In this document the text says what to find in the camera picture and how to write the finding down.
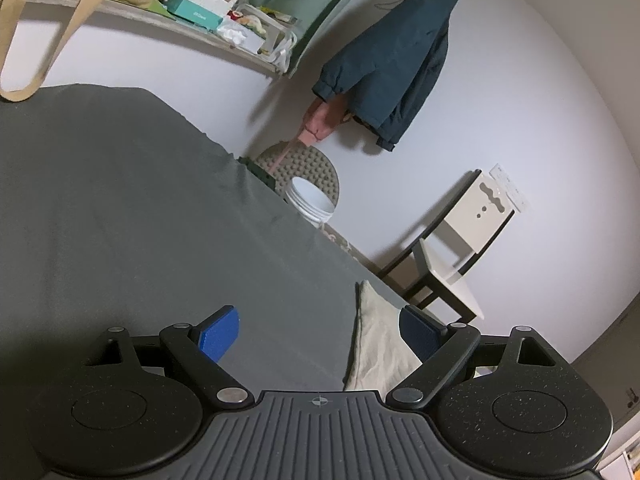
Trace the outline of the beige t-shirt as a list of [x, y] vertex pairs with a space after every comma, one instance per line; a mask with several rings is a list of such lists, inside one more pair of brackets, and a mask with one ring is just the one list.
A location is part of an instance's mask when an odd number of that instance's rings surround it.
[[358, 301], [352, 350], [345, 391], [377, 391], [382, 399], [421, 361], [401, 338], [400, 310], [364, 281], [358, 286]]

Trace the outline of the white black wooden chair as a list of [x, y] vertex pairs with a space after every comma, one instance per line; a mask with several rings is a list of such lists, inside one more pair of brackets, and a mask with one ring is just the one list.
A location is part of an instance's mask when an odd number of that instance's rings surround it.
[[485, 315], [465, 275], [495, 243], [516, 210], [487, 172], [468, 172], [436, 206], [425, 229], [378, 271], [378, 278], [420, 310], [442, 300], [469, 323]]

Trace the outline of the grey bed sheet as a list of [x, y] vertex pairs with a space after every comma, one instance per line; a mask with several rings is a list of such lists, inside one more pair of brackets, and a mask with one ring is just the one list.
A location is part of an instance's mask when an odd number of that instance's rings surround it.
[[155, 335], [231, 304], [222, 367], [252, 393], [344, 387], [359, 287], [399, 297], [142, 89], [1, 107], [1, 474], [38, 479], [26, 418], [110, 327]]

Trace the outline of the white plastic bucket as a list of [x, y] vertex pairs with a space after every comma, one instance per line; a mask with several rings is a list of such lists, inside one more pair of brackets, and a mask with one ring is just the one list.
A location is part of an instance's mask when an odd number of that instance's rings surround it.
[[285, 200], [312, 226], [322, 228], [334, 215], [336, 206], [320, 188], [301, 177], [288, 181]]

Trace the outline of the round grey woven stool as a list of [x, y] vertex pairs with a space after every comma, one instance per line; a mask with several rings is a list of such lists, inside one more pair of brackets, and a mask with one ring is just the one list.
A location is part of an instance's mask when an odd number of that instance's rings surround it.
[[273, 144], [270, 148], [260, 153], [256, 164], [271, 174], [274, 179], [274, 188], [280, 196], [284, 196], [284, 190], [288, 182], [294, 177], [308, 180], [329, 197], [334, 205], [340, 199], [340, 180], [337, 171], [326, 156], [318, 148], [296, 143], [275, 170], [270, 170], [272, 164], [279, 158], [288, 144], [284, 141]]

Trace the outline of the pink hanging garment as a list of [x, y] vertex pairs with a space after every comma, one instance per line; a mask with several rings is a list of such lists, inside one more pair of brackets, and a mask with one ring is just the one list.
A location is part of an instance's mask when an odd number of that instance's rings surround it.
[[268, 172], [273, 174], [297, 144], [305, 146], [316, 144], [334, 133], [340, 125], [349, 122], [352, 113], [349, 113], [347, 107], [348, 97], [346, 94], [338, 94], [329, 101], [315, 98], [303, 117], [298, 133], [285, 145], [280, 155], [268, 168]]

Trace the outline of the dark teal hanging jacket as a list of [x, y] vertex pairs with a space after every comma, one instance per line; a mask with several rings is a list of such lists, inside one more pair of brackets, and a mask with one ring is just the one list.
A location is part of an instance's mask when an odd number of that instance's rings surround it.
[[433, 91], [459, 0], [401, 0], [322, 66], [312, 87], [393, 151]]

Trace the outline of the curved windowsill shelf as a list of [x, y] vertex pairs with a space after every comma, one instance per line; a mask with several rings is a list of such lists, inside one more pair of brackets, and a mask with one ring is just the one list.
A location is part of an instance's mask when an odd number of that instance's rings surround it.
[[[64, 6], [64, 8], [75, 9], [80, 0], [27, 0], [28, 3], [35, 4], [47, 4], [48, 6]], [[254, 70], [260, 70], [266, 74], [270, 74], [273, 77], [279, 77], [282, 72], [277, 69], [277, 66], [264, 61], [262, 58], [258, 58], [257, 55], [248, 53], [235, 47], [233, 44], [229, 44], [221, 39], [219, 36], [208, 32], [205, 29], [193, 26], [189, 23], [182, 21], [176, 21], [170, 16], [157, 14], [151, 11], [138, 9], [135, 6], [128, 6], [126, 3], [121, 3], [114, 0], [104, 0], [94, 11], [94, 13], [101, 13], [105, 15], [117, 16], [133, 23], [145, 24], [164, 32], [172, 32], [173, 34], [189, 38], [197, 41], [200, 44], [207, 44], [209, 47], [217, 49], [221, 52], [226, 52], [234, 58], [240, 58], [248, 65], [252, 66]]]

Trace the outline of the white wall socket strip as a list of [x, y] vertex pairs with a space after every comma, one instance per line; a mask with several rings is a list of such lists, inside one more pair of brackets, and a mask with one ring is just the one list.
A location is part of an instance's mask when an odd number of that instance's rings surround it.
[[501, 166], [500, 164], [495, 164], [495, 166], [493, 166], [489, 171], [489, 174], [501, 185], [501, 187], [504, 189], [504, 192], [506, 192], [506, 196], [508, 196], [508, 199], [520, 214], [528, 209], [529, 203], [526, 200], [525, 195], [520, 191], [515, 182], [506, 173], [506, 170], [503, 169], [503, 166]]

